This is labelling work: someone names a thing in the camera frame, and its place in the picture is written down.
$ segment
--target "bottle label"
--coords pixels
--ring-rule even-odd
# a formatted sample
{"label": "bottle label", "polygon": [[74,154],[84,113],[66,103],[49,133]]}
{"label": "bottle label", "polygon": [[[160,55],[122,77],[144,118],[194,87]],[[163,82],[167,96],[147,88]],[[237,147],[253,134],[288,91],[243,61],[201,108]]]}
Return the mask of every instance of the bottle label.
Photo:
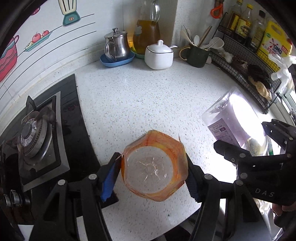
{"label": "bottle label", "polygon": [[264,34],[264,30],[257,27],[255,35],[253,36],[252,40],[251,40],[251,46],[252,47],[256,47],[258,48],[261,42],[261,39],[263,37]]}
{"label": "bottle label", "polygon": [[236,12],[232,12],[230,16],[230,21],[228,24],[228,29],[234,31],[235,28],[237,27],[238,21],[239,21],[239,14]]}
{"label": "bottle label", "polygon": [[249,34],[250,27],[251,22],[240,18],[235,33],[242,36],[243,38],[246,38]]}
{"label": "bottle label", "polygon": [[222,118],[216,121],[214,124],[208,126],[208,128],[212,132],[216,140],[222,140],[239,147],[239,144],[235,139],[233,133]]}

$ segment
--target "human hand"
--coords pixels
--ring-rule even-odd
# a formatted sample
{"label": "human hand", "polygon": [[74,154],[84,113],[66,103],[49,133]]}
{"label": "human hand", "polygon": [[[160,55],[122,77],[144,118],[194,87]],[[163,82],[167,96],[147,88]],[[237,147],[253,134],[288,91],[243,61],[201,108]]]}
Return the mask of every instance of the human hand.
{"label": "human hand", "polygon": [[294,202],[291,206],[280,206],[274,203],[272,204],[272,211],[278,216],[281,216],[283,211],[291,212],[295,210],[296,210],[296,202]]}

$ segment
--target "orange scissors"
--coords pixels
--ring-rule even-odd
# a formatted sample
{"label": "orange scissors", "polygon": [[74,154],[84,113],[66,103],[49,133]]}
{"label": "orange scissors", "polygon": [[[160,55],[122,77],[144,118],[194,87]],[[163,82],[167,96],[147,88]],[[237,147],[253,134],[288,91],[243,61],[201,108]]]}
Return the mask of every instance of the orange scissors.
{"label": "orange scissors", "polygon": [[223,14],[223,2],[224,0],[216,0],[215,8],[213,8],[210,12],[213,18],[220,18]]}

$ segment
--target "white ceramic jar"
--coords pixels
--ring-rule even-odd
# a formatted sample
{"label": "white ceramic jar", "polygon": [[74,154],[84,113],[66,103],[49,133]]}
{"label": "white ceramic jar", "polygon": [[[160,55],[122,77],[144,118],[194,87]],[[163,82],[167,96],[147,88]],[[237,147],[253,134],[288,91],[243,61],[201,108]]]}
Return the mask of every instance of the white ceramic jar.
{"label": "white ceramic jar", "polygon": [[172,48],[163,44],[162,40],[158,40],[157,44],[147,46],[145,51],[145,63],[152,69],[166,69],[172,66],[174,53]]}

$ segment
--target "dark green mug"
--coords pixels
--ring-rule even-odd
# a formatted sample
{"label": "dark green mug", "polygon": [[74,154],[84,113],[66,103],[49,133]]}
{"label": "dark green mug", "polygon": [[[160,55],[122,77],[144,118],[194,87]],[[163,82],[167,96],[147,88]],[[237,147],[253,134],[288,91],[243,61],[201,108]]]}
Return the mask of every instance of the dark green mug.
{"label": "dark green mug", "polygon": [[[182,57],[181,52],[185,49],[187,49],[187,52],[185,53],[186,57]],[[202,68],[203,66],[205,66],[209,54],[209,50],[201,49],[193,45],[185,46],[181,48],[179,52],[179,56],[181,59],[187,61],[187,63],[189,63],[191,66],[197,68]]]}

